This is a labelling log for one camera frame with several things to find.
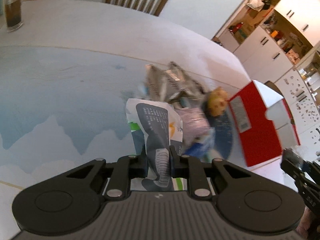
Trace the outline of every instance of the ridged gray surface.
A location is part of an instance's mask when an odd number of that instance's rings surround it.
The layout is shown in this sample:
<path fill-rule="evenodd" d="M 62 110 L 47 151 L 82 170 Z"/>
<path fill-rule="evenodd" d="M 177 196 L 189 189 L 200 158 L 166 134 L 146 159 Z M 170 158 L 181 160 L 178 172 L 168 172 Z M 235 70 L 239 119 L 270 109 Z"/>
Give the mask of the ridged gray surface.
<path fill-rule="evenodd" d="M 196 201 L 186 191 L 132 192 L 105 206 L 89 226 L 65 236 L 21 232 L 15 240 L 300 240 L 294 231 L 279 236 L 255 236 L 227 224 L 209 202 Z"/>

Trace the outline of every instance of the glass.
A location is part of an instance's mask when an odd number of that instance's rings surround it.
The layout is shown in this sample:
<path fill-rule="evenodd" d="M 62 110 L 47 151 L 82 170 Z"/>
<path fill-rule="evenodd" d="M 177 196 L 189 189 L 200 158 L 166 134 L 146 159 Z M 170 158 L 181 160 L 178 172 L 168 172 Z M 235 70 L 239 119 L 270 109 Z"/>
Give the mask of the glass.
<path fill-rule="evenodd" d="M 3 0 L 7 29 L 12 32 L 23 24 L 21 19 L 21 0 Z"/>

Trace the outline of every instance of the silver screw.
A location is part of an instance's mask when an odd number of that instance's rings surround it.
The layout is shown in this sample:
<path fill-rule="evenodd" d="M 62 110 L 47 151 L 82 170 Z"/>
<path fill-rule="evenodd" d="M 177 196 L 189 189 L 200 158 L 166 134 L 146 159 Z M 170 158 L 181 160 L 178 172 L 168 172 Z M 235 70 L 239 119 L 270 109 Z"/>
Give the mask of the silver screw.
<path fill-rule="evenodd" d="M 110 189 L 107 191 L 107 196 L 109 197 L 120 197 L 122 195 L 122 191 L 119 189 Z"/>
<path fill-rule="evenodd" d="M 207 197 L 210 195 L 210 190 L 205 188 L 198 188 L 195 190 L 195 195 L 198 197 Z"/>

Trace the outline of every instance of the round table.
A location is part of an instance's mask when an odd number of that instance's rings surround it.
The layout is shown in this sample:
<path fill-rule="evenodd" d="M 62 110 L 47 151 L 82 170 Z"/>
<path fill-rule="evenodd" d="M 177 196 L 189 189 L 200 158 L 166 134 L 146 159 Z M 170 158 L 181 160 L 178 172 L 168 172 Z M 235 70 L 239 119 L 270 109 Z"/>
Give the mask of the round table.
<path fill-rule="evenodd" d="M 10 205 L 22 188 L 134 153 L 125 104 L 146 64 L 175 61 L 230 95 L 250 81 L 232 53 L 159 17 L 73 0 L 28 1 L 22 12 L 23 27 L 0 29 L 0 240 L 17 231 Z"/>

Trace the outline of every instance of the dark brown liquid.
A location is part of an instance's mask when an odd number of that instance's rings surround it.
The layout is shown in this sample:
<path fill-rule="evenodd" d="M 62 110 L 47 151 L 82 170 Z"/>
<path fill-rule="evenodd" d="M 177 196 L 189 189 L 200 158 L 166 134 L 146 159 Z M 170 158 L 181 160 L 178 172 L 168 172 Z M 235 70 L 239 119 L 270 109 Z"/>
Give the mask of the dark brown liquid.
<path fill-rule="evenodd" d="M 6 4 L 4 10 L 8 27 L 13 27 L 21 22 L 21 0 Z"/>

